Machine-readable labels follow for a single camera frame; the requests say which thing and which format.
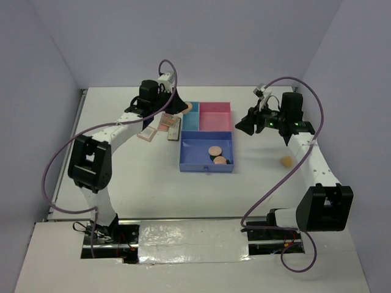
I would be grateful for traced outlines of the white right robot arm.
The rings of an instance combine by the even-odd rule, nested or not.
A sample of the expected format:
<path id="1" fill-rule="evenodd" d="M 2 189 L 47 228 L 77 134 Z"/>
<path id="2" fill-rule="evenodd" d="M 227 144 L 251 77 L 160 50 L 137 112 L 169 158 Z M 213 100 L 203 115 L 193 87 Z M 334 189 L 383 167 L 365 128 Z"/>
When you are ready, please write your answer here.
<path id="1" fill-rule="evenodd" d="M 278 239 L 287 230 L 302 232 L 343 231 L 346 227 L 353 190 L 344 186 L 330 170 L 315 137 L 311 122 L 303 118 L 303 97 L 285 92 L 276 110 L 268 105 L 270 94 L 261 94 L 256 106 L 236 124 L 248 135 L 265 128 L 276 129 L 292 151 L 297 164 L 290 171 L 301 171 L 306 193 L 295 208 L 271 209 L 266 216 L 266 232 Z"/>

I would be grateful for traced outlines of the yellow teardrop makeup sponge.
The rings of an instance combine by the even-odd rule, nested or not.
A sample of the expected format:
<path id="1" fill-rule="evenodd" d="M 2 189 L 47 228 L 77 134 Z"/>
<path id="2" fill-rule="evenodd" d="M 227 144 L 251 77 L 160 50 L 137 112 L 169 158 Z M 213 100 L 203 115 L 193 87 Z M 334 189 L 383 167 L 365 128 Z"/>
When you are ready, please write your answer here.
<path id="1" fill-rule="evenodd" d="M 291 156 L 284 156 L 280 159 L 280 162 L 286 168 L 291 168 L 293 165 L 293 159 Z"/>

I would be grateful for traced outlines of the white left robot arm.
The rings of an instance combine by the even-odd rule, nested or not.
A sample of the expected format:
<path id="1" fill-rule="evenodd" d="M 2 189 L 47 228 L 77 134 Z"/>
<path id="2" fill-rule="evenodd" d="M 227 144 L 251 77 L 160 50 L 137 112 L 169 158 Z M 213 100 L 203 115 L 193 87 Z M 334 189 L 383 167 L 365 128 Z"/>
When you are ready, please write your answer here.
<path id="1" fill-rule="evenodd" d="M 153 80 L 142 81 L 139 94 L 112 126 L 91 136 L 77 136 L 71 152 L 68 176 L 83 193 L 92 211 L 90 225 L 93 233 L 86 233 L 105 243 L 120 237 L 119 218 L 111 204 L 108 184 L 112 177 L 112 155 L 131 137 L 140 134 L 153 121 L 161 108 L 170 115 L 191 110 L 173 87 Z"/>

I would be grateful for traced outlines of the pink round powder puff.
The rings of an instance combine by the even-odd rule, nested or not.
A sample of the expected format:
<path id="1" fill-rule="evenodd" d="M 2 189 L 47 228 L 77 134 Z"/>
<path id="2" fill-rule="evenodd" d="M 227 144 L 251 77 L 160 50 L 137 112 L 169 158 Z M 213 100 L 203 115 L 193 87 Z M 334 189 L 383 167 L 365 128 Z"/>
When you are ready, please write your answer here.
<path id="1" fill-rule="evenodd" d="M 222 154 L 222 149 L 219 146 L 211 146 L 208 149 L 208 154 L 210 156 L 220 156 Z"/>

